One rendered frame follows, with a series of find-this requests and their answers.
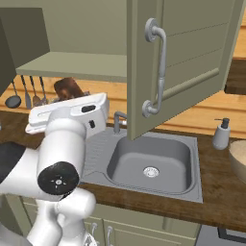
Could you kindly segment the grey steel sink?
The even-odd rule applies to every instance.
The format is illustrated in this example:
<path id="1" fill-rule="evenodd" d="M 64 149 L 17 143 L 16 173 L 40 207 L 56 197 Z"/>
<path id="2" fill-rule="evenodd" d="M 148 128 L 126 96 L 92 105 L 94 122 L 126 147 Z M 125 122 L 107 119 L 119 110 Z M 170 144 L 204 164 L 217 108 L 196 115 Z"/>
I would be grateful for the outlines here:
<path id="1" fill-rule="evenodd" d="M 195 137 L 146 133 L 134 140 L 112 128 L 86 142 L 84 183 L 203 202 Z"/>

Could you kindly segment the grey hanging utensil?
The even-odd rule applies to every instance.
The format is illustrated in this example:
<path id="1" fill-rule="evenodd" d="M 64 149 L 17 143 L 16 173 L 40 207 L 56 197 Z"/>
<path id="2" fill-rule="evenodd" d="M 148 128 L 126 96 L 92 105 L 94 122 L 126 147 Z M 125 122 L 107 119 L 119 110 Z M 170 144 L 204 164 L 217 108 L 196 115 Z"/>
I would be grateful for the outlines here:
<path id="1" fill-rule="evenodd" d="M 40 85 L 41 85 L 41 89 L 42 89 L 42 94 L 43 94 L 43 99 L 41 100 L 42 104 L 46 105 L 48 104 L 48 100 L 46 97 L 46 92 L 45 92 L 45 87 L 44 87 L 44 82 L 41 76 L 39 76 L 39 81 L 40 81 Z"/>

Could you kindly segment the beige woven basket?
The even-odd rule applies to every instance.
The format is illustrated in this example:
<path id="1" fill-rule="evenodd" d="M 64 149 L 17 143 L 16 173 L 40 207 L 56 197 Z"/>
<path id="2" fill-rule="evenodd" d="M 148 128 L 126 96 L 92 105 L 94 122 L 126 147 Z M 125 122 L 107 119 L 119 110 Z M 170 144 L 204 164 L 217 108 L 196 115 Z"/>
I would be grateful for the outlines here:
<path id="1" fill-rule="evenodd" d="M 229 148 L 231 169 L 246 184 L 246 140 L 237 140 Z"/>

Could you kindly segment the grey hanging spatula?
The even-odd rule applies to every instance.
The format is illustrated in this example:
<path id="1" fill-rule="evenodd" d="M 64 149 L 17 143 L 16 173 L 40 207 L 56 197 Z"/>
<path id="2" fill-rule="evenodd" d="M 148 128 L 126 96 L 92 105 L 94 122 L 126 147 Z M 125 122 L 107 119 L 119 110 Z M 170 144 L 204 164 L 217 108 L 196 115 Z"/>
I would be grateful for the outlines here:
<path id="1" fill-rule="evenodd" d="M 25 104 L 26 104 L 26 108 L 28 110 L 30 110 L 32 108 L 31 97 L 30 97 L 30 95 L 28 93 L 24 76 L 23 75 L 20 75 L 20 77 L 21 77 L 22 85 L 24 86 L 24 90 L 25 90 Z"/>

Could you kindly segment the olive wall cabinet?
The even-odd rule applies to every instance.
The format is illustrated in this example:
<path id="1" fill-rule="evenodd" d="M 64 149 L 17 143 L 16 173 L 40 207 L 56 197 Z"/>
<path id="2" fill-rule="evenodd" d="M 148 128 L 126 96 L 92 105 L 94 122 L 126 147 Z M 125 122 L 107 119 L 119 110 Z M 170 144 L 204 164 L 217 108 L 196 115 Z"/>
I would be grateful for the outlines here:
<path id="1" fill-rule="evenodd" d="M 17 75 L 127 81 L 127 0 L 0 0 L 0 94 Z"/>

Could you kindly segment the olive cabinet door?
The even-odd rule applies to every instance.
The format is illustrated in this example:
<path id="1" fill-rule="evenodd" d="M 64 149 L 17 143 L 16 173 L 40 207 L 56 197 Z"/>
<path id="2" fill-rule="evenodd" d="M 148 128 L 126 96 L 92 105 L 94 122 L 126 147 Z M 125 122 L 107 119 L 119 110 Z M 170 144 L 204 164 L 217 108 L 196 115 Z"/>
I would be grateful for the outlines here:
<path id="1" fill-rule="evenodd" d="M 232 62 L 246 0 L 127 0 L 127 128 L 133 140 L 222 89 Z M 158 104 L 159 37 L 145 39 L 155 18 L 166 33 L 165 84 Z"/>

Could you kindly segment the olive base cupboard door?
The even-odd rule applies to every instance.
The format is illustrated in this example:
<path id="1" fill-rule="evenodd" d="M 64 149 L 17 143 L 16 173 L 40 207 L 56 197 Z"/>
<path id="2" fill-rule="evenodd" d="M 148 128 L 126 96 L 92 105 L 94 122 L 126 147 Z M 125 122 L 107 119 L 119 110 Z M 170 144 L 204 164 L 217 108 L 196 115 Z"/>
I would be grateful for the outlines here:
<path id="1" fill-rule="evenodd" d="M 195 246 L 196 238 L 141 228 L 104 219 L 104 229 L 113 228 L 114 246 Z"/>
<path id="2" fill-rule="evenodd" d="M 33 198 L 21 198 L 21 202 L 24 206 L 24 209 L 27 213 L 28 219 L 30 220 L 31 224 L 34 224 L 36 218 L 37 218 L 37 203 Z M 98 246 L 105 246 L 105 238 L 104 238 L 104 230 L 102 227 L 102 220 L 95 218 L 95 217 L 89 217 L 85 220 L 85 226 L 86 230 L 91 233 L 91 224 L 95 222 L 97 223 L 98 227 L 94 233 L 94 238 L 98 242 Z"/>

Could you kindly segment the dark hanging ladle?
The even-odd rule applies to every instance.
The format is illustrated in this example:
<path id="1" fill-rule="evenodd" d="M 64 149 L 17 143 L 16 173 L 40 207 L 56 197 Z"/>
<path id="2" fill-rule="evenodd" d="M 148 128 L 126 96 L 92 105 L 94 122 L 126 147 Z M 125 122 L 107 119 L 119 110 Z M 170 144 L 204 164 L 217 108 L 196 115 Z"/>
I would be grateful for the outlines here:
<path id="1" fill-rule="evenodd" d="M 10 96 L 6 101 L 5 101 L 5 105 L 10 108 L 10 109 L 16 109 L 20 106 L 21 104 L 21 98 L 18 96 L 16 88 L 15 88 L 15 84 L 14 82 L 12 82 L 12 86 L 14 87 L 14 95 Z"/>

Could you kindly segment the grey soap dispenser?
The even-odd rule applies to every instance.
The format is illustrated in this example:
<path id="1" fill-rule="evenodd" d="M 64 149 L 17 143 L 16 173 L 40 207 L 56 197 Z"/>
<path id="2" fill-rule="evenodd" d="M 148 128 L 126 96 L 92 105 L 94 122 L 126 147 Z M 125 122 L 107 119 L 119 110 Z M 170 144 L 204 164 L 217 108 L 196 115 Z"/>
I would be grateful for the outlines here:
<path id="1" fill-rule="evenodd" d="M 217 126 L 212 139 L 213 148 L 216 150 L 224 150 L 229 144 L 231 127 L 229 126 L 230 119 L 224 117 L 221 124 Z"/>

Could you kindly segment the grey dishwasher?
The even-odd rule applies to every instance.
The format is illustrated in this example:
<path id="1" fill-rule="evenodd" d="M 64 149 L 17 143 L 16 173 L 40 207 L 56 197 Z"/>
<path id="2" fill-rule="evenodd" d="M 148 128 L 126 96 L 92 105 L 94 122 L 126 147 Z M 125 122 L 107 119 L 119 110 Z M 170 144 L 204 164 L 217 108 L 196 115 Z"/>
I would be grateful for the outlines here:
<path id="1" fill-rule="evenodd" d="M 246 246 L 246 233 L 202 225 L 195 246 Z"/>

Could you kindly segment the brown bread loaf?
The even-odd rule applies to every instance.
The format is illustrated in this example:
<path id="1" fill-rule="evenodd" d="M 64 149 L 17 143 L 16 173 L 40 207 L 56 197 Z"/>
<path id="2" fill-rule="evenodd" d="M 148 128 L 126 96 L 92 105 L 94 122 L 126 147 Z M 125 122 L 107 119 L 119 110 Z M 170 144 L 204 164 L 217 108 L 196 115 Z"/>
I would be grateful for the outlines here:
<path id="1" fill-rule="evenodd" d="M 71 77 L 56 81 L 54 83 L 54 89 L 61 101 L 83 97 L 85 95 Z"/>

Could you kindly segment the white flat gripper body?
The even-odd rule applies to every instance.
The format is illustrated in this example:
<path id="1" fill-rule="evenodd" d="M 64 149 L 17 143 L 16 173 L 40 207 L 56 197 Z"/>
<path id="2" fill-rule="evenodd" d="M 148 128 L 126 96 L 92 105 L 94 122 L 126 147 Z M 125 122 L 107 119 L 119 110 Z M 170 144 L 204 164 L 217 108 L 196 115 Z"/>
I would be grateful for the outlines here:
<path id="1" fill-rule="evenodd" d="M 106 93 L 97 93 L 85 97 L 70 99 L 31 109 L 27 134 L 43 133 L 54 113 L 60 112 L 66 118 L 72 118 L 84 124 L 88 134 L 98 134 L 106 129 L 110 101 Z"/>

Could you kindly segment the grey sink tap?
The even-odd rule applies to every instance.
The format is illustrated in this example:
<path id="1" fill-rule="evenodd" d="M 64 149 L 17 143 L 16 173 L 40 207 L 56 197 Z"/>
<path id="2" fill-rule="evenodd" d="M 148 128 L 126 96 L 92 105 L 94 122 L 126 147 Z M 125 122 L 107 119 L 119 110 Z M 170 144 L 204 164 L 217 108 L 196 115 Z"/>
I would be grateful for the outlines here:
<path id="1" fill-rule="evenodd" d="M 115 134 L 119 134 L 121 125 L 124 126 L 127 125 L 127 114 L 121 111 L 116 111 L 114 113 L 114 127 L 113 127 L 113 131 Z"/>

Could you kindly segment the dark wall shelf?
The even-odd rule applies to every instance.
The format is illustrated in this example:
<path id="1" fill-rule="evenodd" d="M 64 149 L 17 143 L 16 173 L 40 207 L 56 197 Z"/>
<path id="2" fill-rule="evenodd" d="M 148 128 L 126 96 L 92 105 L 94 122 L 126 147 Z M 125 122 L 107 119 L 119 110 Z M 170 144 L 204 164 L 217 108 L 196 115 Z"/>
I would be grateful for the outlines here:
<path id="1" fill-rule="evenodd" d="M 246 95 L 246 60 L 233 60 L 224 91 Z"/>

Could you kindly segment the grey hanging spoon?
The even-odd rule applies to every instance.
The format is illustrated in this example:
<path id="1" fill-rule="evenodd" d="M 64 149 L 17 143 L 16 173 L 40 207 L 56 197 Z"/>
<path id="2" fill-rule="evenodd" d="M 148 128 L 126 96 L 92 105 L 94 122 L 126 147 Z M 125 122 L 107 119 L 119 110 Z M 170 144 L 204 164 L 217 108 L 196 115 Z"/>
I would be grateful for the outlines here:
<path id="1" fill-rule="evenodd" d="M 30 77 L 30 81 L 31 81 L 32 87 L 34 87 L 35 83 L 34 83 L 33 77 Z M 36 95 L 36 93 L 35 93 L 35 95 L 33 97 L 33 104 L 34 104 L 35 107 L 41 105 L 41 99 Z"/>

